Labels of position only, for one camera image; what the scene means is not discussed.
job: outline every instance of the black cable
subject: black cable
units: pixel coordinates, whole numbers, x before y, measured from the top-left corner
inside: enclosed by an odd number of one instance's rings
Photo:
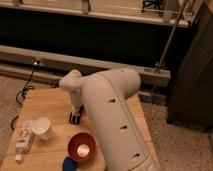
[[[13,118],[13,120],[10,123],[10,128],[14,131],[15,127],[14,127],[14,122],[18,119],[19,115],[17,115],[16,117]]]
[[[28,86],[28,84],[31,82],[32,80],[32,77],[33,77],[33,73],[35,72],[35,69],[36,69],[36,66],[39,64],[40,61],[36,61],[34,62],[34,65],[33,65],[33,69],[32,69],[32,72],[26,82],[26,84],[24,85],[23,89],[21,91],[19,91],[17,94],[16,94],[16,102],[20,105],[20,106],[23,106],[23,103],[20,101],[20,97],[22,98],[22,100],[25,99],[26,95],[27,95],[27,92],[29,90],[33,90],[35,89],[34,86]],[[17,115],[16,117],[13,118],[13,120],[11,121],[10,123],[10,127],[11,129],[14,131],[15,128],[14,128],[14,122],[18,119],[19,115]]]

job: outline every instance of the blue object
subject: blue object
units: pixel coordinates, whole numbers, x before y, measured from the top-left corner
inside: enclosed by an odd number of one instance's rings
[[[62,171],[76,171],[77,162],[73,161],[70,157],[66,157],[63,161]]]

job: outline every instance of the black wall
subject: black wall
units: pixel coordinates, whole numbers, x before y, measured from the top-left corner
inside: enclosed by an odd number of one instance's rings
[[[0,8],[0,44],[153,67],[171,27]],[[178,28],[166,67],[175,72],[196,29]]]

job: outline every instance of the metal pole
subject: metal pole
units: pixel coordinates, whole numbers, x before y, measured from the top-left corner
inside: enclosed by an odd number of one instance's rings
[[[162,67],[163,61],[164,61],[164,59],[165,59],[165,57],[166,57],[166,54],[167,54],[168,49],[169,49],[169,46],[170,46],[170,44],[171,44],[171,42],[172,42],[172,39],[173,39],[173,37],[174,37],[175,30],[176,30],[176,28],[177,28],[177,26],[178,26],[178,24],[179,24],[179,21],[180,21],[180,19],[181,19],[181,16],[182,16],[182,14],[183,14],[183,11],[184,11],[184,9],[185,9],[185,7],[186,7],[187,2],[188,2],[188,0],[184,0],[184,1],[183,1],[183,4],[182,4],[181,7],[180,7],[178,16],[177,16],[177,18],[176,18],[176,20],[175,20],[175,24],[174,24],[174,26],[173,26],[173,28],[172,28],[172,31],[171,31],[171,33],[170,33],[170,35],[169,35],[169,38],[168,38],[168,40],[167,40],[167,43],[166,43],[166,46],[165,46],[165,48],[164,48],[163,54],[161,55],[160,61],[159,61],[159,63],[157,64],[157,66],[156,66],[156,68],[155,68],[155,73],[159,73],[159,72],[160,72],[160,69],[161,69],[161,67]]]

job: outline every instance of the metal frame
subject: metal frame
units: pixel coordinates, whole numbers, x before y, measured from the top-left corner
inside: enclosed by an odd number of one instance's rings
[[[56,53],[42,52],[23,48],[0,45],[0,60],[12,61],[25,64],[33,64],[40,61],[40,65],[48,68],[55,68],[69,71],[78,69],[82,73],[92,74],[106,69],[132,67],[141,75],[144,84],[166,87],[170,80],[170,71],[160,70],[155,73],[154,68],[135,65],[107,62],[95,59],[88,59],[76,56],[62,55]]]
[[[92,17],[92,18],[101,18],[101,19],[110,19],[110,20],[118,20],[118,21],[128,21],[128,22],[136,22],[136,23],[147,23],[147,24],[156,24],[156,25],[165,25],[172,26],[175,23],[175,19],[171,19],[169,23],[163,21],[162,17],[147,17],[147,16],[131,16],[131,15],[121,15],[121,14],[112,14],[112,13],[104,13],[104,12],[94,12],[89,11],[82,12],[82,10],[72,10],[65,8],[56,8],[56,7],[45,7],[45,6],[36,6],[36,5],[27,5],[20,4],[19,6],[15,6],[11,2],[1,2],[0,7],[11,8],[11,9],[22,9],[22,10],[30,10],[30,11],[40,11],[40,12],[50,12],[50,13],[58,13],[58,14],[66,14],[66,15],[74,15],[74,16],[82,16],[82,17]],[[189,23],[185,20],[181,20],[179,22],[178,27],[188,27]]]

